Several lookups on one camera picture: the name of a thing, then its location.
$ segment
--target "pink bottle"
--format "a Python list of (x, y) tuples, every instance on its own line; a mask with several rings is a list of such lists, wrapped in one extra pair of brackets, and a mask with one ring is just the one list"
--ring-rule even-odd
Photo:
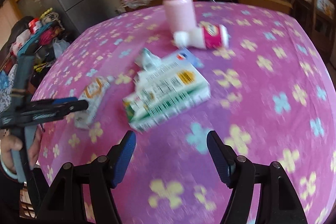
[(197, 27), (193, 0), (163, 0), (163, 6), (172, 33)]

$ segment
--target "table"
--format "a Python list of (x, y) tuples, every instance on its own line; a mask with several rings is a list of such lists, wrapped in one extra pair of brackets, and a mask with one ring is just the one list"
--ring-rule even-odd
[[(219, 223), (230, 196), (206, 147), (217, 131), (236, 153), (286, 169), (309, 223), (326, 219), (336, 197), (336, 93), (299, 24), (280, 12), (234, 3), (195, 3), (197, 20), (227, 27), (230, 47), (191, 51), (211, 99), (143, 134), (113, 190), (123, 223)], [(90, 130), (73, 114), (45, 125), (39, 162), (50, 184), (65, 162), (91, 162), (130, 129), (122, 98), (134, 91), (138, 52), (164, 57), (171, 44), (163, 7), (123, 14), (86, 30), (57, 60), (34, 99), (78, 97), (96, 76), (114, 76)], [(258, 204), (253, 197), (249, 223)], [(85, 191), (87, 218), (94, 220)]]

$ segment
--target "clothing pile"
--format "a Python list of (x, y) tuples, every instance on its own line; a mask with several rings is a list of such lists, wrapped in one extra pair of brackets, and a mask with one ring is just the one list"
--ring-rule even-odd
[(72, 42), (57, 13), (47, 10), (38, 19), (23, 17), (12, 28), (8, 41), (0, 50), (0, 112), (10, 104), (17, 59), (22, 54), (35, 56), (34, 72), (28, 91), (34, 93), (56, 59)]

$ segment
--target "screw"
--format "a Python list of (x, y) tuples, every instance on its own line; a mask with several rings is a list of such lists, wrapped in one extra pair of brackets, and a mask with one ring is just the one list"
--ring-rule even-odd
[(98, 162), (105, 162), (107, 160), (106, 156), (100, 156), (98, 157)]
[(244, 156), (238, 156), (237, 157), (237, 161), (239, 161), (239, 162), (246, 162), (246, 158), (244, 157)]
[(279, 169), (281, 167), (281, 164), (277, 161), (272, 162), (272, 165), (277, 169)]
[(70, 162), (67, 162), (65, 164), (63, 164), (63, 169), (67, 170), (67, 169), (70, 169), (72, 166), (72, 164)]

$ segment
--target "small box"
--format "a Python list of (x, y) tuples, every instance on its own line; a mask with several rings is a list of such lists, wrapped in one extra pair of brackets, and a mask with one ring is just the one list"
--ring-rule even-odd
[(211, 97), (208, 81), (186, 59), (163, 59), (141, 75), (137, 92), (123, 99), (130, 126), (146, 131)]

